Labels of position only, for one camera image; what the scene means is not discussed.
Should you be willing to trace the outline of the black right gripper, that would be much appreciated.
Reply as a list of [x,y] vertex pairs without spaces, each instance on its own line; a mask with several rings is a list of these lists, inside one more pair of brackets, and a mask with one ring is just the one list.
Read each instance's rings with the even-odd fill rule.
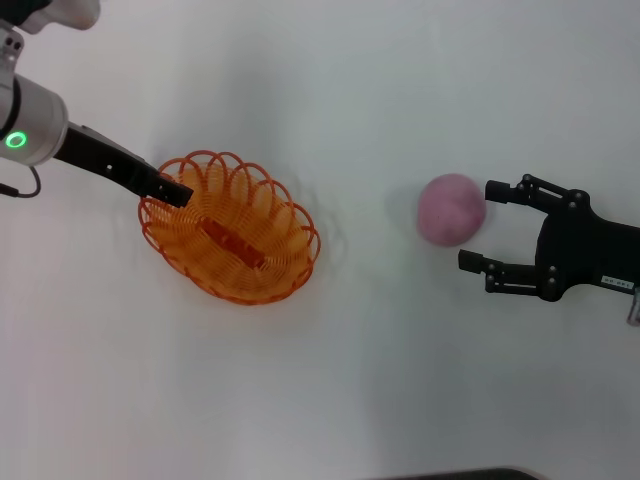
[[461,249],[460,270],[485,275],[485,291],[538,296],[549,302],[570,288],[593,285],[632,295],[639,286],[639,229],[599,217],[584,191],[567,190],[530,174],[515,185],[489,180],[485,199],[548,213],[535,267],[504,263]]

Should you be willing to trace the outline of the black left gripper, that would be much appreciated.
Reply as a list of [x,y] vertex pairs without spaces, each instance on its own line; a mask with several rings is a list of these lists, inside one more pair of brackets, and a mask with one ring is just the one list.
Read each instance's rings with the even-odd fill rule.
[[193,195],[191,188],[158,174],[141,157],[84,125],[69,124],[54,158],[173,207],[185,207]]

